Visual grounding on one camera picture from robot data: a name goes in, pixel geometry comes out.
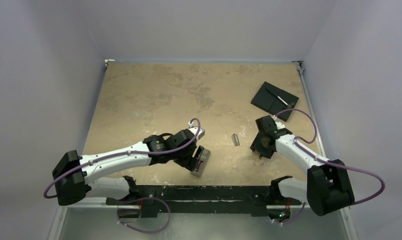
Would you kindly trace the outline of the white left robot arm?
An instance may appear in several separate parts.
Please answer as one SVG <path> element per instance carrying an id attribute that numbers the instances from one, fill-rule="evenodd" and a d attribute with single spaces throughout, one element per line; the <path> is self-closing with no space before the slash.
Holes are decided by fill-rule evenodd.
<path id="1" fill-rule="evenodd" d="M 151 135 L 134 145 L 93 155 L 79 155 L 76 150 L 66 152 L 52 171 L 60 206 L 68 206 L 84 198 L 107 197 L 130 205 L 136 202 L 138 191 L 129 176 L 108 178 L 130 168 L 166 164 L 174 161 L 181 167 L 195 172 L 204 151 L 197 142 L 205 130 L 193 126 L 176 134 Z"/>

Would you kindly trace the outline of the grey battery cover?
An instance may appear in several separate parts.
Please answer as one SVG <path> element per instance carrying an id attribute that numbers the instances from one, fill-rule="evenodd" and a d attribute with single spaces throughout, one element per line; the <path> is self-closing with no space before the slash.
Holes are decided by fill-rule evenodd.
<path id="1" fill-rule="evenodd" d="M 234 146 L 240 146 L 240 140 L 237 134 L 232 134 L 232 141 L 234 143 Z"/>

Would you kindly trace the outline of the white remote control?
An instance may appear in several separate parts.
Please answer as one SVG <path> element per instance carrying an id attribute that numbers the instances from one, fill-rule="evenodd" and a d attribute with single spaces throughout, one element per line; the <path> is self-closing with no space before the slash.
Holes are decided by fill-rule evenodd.
<path id="1" fill-rule="evenodd" d="M 197 177 L 197 178 L 200 178 L 200 177 L 202 176 L 202 174 L 203 174 L 203 172 L 204 172 L 204 169 L 205 169 L 205 167 L 206 167 L 206 164 L 207 164 L 207 162 L 208 162 L 210 156 L 211 156 L 211 151 L 208 150 L 208 149 L 206 149 L 206 148 L 204 148 L 203 154 L 202 154 L 202 156 L 201 156 L 201 159 L 202 159 L 204 162 L 201 164 L 201 167 L 200 167 L 200 169 L 199 169 L 198 171 L 191 171 L 191 174 L 192 174 L 193 176 L 195 176 L 195 177 Z"/>

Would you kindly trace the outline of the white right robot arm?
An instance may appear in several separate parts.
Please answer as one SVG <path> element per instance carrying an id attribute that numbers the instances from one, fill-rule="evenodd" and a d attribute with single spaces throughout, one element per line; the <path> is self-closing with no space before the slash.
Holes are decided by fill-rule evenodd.
<path id="1" fill-rule="evenodd" d="M 285 125 L 270 115 L 255 120 L 258 133 L 250 149 L 260 157 L 270 159 L 279 153 L 306 172 L 306 181 L 284 176 L 271 181 L 266 198 L 280 204 L 288 198 L 310 206 L 318 216 L 351 206 L 355 202 L 345 164 L 329 160 L 296 141 Z"/>

